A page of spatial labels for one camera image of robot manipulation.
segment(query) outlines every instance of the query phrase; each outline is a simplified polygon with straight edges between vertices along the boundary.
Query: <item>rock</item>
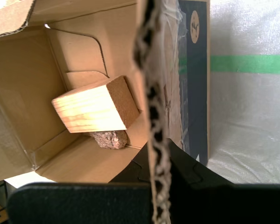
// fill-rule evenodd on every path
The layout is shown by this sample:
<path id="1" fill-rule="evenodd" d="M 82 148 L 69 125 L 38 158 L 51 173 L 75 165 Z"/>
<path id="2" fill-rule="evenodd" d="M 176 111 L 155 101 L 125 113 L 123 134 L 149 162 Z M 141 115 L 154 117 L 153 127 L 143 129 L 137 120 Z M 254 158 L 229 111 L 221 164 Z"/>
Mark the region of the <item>rock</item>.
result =
<path id="1" fill-rule="evenodd" d="M 123 148 L 127 144 L 125 131 L 94 132 L 94 139 L 102 148 Z"/>

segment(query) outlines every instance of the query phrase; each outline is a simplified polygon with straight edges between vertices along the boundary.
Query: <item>printed logo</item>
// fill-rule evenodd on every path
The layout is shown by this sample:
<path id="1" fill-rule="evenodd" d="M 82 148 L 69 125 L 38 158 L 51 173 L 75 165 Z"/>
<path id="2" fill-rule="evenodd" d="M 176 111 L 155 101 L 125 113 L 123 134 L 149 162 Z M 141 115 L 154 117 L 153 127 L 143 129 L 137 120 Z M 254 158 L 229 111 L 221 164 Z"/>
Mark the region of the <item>printed logo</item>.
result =
<path id="1" fill-rule="evenodd" d="M 199 38 L 199 17 L 197 11 L 193 11 L 191 16 L 190 33 L 193 43 L 197 43 Z"/>

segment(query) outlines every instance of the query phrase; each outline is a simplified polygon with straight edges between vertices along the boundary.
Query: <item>light wood block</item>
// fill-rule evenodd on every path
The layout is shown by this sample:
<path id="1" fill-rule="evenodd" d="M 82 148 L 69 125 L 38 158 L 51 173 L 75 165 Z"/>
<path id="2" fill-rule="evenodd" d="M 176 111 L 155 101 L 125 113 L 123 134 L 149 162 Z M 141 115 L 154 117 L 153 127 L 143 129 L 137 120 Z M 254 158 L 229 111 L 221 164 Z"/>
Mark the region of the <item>light wood block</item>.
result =
<path id="1" fill-rule="evenodd" d="M 71 133 L 126 130 L 139 116 L 123 76 L 74 89 L 52 104 Z"/>

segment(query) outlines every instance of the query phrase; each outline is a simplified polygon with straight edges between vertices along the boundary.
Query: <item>open cardboard box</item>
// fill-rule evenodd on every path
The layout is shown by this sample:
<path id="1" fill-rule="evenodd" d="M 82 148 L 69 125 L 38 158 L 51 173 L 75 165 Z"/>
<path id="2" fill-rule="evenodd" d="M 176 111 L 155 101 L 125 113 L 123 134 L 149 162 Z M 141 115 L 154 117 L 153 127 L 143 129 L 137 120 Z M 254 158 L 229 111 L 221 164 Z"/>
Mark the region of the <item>open cardboard box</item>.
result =
<path id="1" fill-rule="evenodd" d="M 136 0 L 7 0 L 0 8 L 0 180 L 36 170 L 57 182 L 109 182 L 145 145 L 143 90 L 131 57 L 136 11 Z M 94 82 L 93 71 L 126 76 L 141 112 L 124 149 L 69 133 L 51 104 Z M 181 146 L 180 122 L 172 130 Z"/>

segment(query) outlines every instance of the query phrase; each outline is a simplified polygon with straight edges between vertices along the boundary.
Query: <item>green stripe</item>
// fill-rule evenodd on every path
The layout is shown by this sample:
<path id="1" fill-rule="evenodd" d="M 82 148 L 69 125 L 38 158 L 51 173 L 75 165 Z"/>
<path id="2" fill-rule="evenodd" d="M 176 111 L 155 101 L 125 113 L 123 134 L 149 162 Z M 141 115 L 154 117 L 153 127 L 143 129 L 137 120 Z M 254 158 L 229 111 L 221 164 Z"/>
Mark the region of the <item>green stripe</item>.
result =
<path id="1" fill-rule="evenodd" d="M 211 56 L 211 71 L 280 74 L 280 55 Z"/>

